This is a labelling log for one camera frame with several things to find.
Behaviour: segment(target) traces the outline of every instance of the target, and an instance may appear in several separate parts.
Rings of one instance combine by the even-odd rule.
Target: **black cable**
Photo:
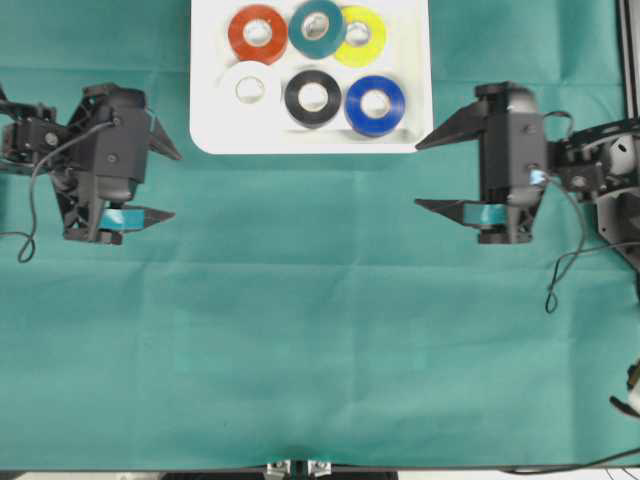
[[[558,286],[558,283],[560,283],[564,279],[564,277],[567,276],[567,274],[573,267],[576,260],[578,260],[578,257],[584,253],[584,246],[587,243],[587,237],[588,237],[588,226],[587,226],[587,220],[584,214],[582,213],[582,210],[580,209],[580,205],[578,204],[577,200],[573,198],[571,193],[569,193],[569,191],[566,188],[564,188],[561,183],[556,182],[551,178],[549,178],[548,180],[550,185],[554,185],[558,190],[560,190],[560,192],[566,197],[566,199],[569,201],[569,203],[575,210],[576,216],[578,217],[578,222],[580,223],[580,230],[581,230],[580,242],[578,243],[578,248],[574,252],[567,253],[562,257],[560,257],[562,260],[564,260],[567,257],[571,257],[571,260],[569,260],[567,265],[565,265],[562,272],[560,272],[559,262],[556,262],[556,269],[553,274],[553,280],[547,287],[548,295],[547,295],[547,301],[545,302],[545,310],[549,315],[551,315],[558,308],[558,296],[556,295],[556,292],[555,292],[555,289]]]
[[[626,468],[623,468],[622,471],[624,473],[626,473],[627,475],[629,475],[631,478],[633,478],[633,480],[640,480],[638,479],[638,477],[636,477],[634,474],[632,474],[629,470],[627,470]]]
[[[560,280],[562,280],[562,278],[560,277],[560,275],[558,274],[560,271],[560,264],[562,263],[562,261],[566,258],[572,257],[572,261],[575,262],[575,260],[578,259],[579,256],[582,255],[588,255],[591,253],[598,253],[598,252],[602,252],[605,250],[614,250],[616,248],[625,248],[625,247],[638,247],[640,246],[640,241],[638,242],[621,242],[621,243],[613,243],[611,245],[603,245],[601,247],[595,247],[595,248],[589,248],[589,249],[582,249],[579,252],[575,251],[575,252],[569,252],[569,253],[565,253],[564,255],[562,255],[561,257],[558,257],[558,259],[555,262],[555,268],[553,271],[553,280],[551,281],[551,284],[549,285],[549,297],[547,298],[547,306],[549,306],[549,304],[551,303],[551,300],[553,300],[553,306],[554,308],[551,309],[551,311],[549,309],[547,309],[547,313],[551,314],[553,312],[555,312],[557,306],[558,306],[558,298],[557,295],[554,291],[555,287],[558,285],[558,283],[560,282]]]
[[[567,128],[567,136],[565,137],[565,140],[569,140],[571,135],[573,135],[573,132],[575,131],[575,127],[576,127],[576,121],[573,118],[573,115],[563,110],[556,110],[555,112],[549,112],[544,116],[545,119],[550,117],[560,117],[560,118],[566,118],[569,120],[569,127]]]
[[[38,163],[36,163],[35,167],[33,168],[33,172],[31,173],[31,181],[29,182],[29,209],[31,210],[31,232],[30,233],[0,232],[0,237],[23,237],[26,239],[24,242],[24,245],[22,245],[22,248],[18,252],[19,263],[29,263],[31,260],[33,260],[33,257],[36,254],[35,236],[38,230],[38,214],[36,212],[35,186],[38,180],[38,174],[40,173],[40,170],[42,170],[42,168],[48,162],[50,162],[54,157],[56,157],[60,153],[73,147],[77,143],[80,143],[86,140],[90,136],[95,135],[100,130],[104,130],[105,128],[108,128],[111,126],[113,126],[113,123],[111,122],[100,123],[98,125],[95,125],[94,127],[87,130],[85,133],[80,135],[79,137],[76,137],[73,140],[69,140],[68,142],[64,143],[60,147],[56,148],[51,153],[47,154],[41,160],[39,160]],[[29,255],[26,255],[27,250],[29,248],[30,248]]]
[[[615,455],[611,455],[609,457],[596,460],[595,462],[585,463],[583,465],[572,465],[568,467],[548,468],[548,469],[540,469],[540,470],[522,470],[522,471],[507,470],[504,473],[508,473],[510,475],[529,476],[529,475],[551,475],[554,473],[577,472],[578,470],[586,470],[588,468],[602,467],[603,465],[608,465],[611,462],[615,462],[616,460],[621,460],[626,457],[631,457],[633,455],[640,455],[640,447],[634,448],[632,450],[626,450],[624,452],[616,453]]]

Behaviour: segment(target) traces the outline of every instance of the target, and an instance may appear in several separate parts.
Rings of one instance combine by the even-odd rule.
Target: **green tablecloth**
[[[613,0],[431,3],[438,122],[507,79],[580,128],[623,114]],[[473,144],[203,154],[187,0],[1,0],[0,32],[12,98],[66,119],[85,85],[145,89],[185,157],[154,158],[137,202],[176,220],[123,248],[64,242],[46,181],[34,263],[1,243],[0,468],[551,464],[640,442],[607,404],[638,354],[631,270],[585,258],[543,310],[578,236],[559,194],[532,245],[481,247],[412,205],[474,198]],[[26,228],[26,181],[2,182],[2,227]]]

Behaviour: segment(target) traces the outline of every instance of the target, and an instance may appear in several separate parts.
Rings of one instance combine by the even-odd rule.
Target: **black tape roll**
[[[327,104],[317,112],[306,110],[300,104],[300,91],[309,84],[317,83],[327,91]],[[299,73],[287,85],[285,103],[291,116],[307,128],[320,128],[336,116],[342,106],[340,85],[331,75],[318,70]]]

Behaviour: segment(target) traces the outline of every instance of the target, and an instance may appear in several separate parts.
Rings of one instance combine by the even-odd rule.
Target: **teal tape roll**
[[[107,209],[100,222],[101,230],[143,230],[144,210],[113,210]]]
[[[311,0],[289,22],[289,39],[303,55],[314,60],[333,55],[347,36],[342,10],[329,0]]]
[[[464,206],[464,223],[480,226],[505,225],[507,223],[507,207],[505,205],[467,203]]]

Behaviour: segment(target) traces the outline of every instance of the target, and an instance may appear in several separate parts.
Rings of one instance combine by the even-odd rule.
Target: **white tape roll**
[[[242,62],[230,68],[219,87],[221,114],[238,124],[273,125],[282,109],[282,83],[274,69],[260,62]]]

